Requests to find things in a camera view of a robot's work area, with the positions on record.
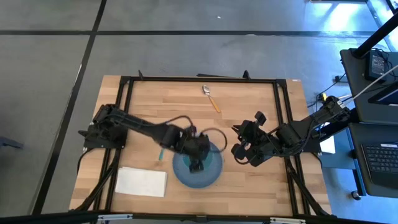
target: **white cable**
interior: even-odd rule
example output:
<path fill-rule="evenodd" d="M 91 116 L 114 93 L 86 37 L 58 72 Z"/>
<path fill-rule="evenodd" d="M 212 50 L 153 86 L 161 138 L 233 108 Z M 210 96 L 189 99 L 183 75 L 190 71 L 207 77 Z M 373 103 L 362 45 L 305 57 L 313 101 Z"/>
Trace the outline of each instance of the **white cable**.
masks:
<path fill-rule="evenodd" d="M 380 79 L 382 79 L 383 77 L 385 77 L 386 75 L 388 75 L 390 72 L 392 72 L 394 69 L 398 68 L 398 65 L 396 65 L 394 68 L 388 70 L 386 73 L 382 74 L 379 78 L 377 78 L 376 80 L 374 80 L 372 83 L 370 83 L 367 87 L 365 87 L 362 91 L 360 91 L 357 95 L 355 95 L 351 100 L 349 100 L 347 103 L 345 103 L 345 105 L 348 105 L 349 103 L 351 103 L 352 101 L 354 101 L 357 97 L 359 97 L 363 92 L 365 92 L 370 86 L 372 86 L 373 84 L 377 83 Z"/>
<path fill-rule="evenodd" d="M 345 95 L 345 96 L 339 96 L 338 98 L 339 98 L 339 99 L 343 99 L 343 98 L 347 98 L 347 97 L 349 97 L 349 96 L 352 96 L 352 95 L 349 94 L 349 95 Z"/>

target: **cart wheel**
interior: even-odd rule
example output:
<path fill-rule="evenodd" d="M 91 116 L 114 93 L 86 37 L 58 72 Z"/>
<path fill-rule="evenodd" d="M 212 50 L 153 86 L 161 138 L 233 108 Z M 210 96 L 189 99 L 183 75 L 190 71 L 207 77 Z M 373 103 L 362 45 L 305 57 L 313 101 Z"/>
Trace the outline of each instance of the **cart wheel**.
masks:
<path fill-rule="evenodd" d="M 351 196 L 355 200 L 361 200 L 361 196 L 359 195 L 357 190 L 354 190 L 353 192 L 351 192 Z"/>

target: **laptop keyboard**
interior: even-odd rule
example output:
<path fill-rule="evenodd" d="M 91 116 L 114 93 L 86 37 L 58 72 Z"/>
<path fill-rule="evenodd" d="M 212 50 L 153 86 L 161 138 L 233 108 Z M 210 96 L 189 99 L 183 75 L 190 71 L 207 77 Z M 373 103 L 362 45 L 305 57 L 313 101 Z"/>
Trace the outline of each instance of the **laptop keyboard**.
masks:
<path fill-rule="evenodd" d="M 398 147 L 362 145 L 370 171 L 398 174 Z"/>

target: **white napkin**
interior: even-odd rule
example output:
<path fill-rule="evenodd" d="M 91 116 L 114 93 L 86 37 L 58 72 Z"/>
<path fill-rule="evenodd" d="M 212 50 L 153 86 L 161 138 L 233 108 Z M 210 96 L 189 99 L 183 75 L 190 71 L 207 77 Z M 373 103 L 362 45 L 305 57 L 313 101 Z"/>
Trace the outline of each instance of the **white napkin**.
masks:
<path fill-rule="evenodd" d="M 119 168 L 116 182 L 117 193 L 164 197 L 167 173 L 130 167 Z"/>

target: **blue bowl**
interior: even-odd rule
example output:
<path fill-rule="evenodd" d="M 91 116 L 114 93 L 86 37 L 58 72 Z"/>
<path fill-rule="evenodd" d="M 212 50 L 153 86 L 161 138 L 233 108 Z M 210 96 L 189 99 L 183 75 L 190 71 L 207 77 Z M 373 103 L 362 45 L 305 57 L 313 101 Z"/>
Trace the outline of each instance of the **blue bowl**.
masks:
<path fill-rule="evenodd" d="M 179 153 L 174 154 L 174 174 L 182 184 L 194 189 L 200 189 L 211 185 L 220 176 L 223 170 L 223 158 L 213 143 L 210 143 L 210 146 L 210 152 L 203 161 L 203 170 L 196 173 L 190 173 L 189 171 L 189 156 Z"/>

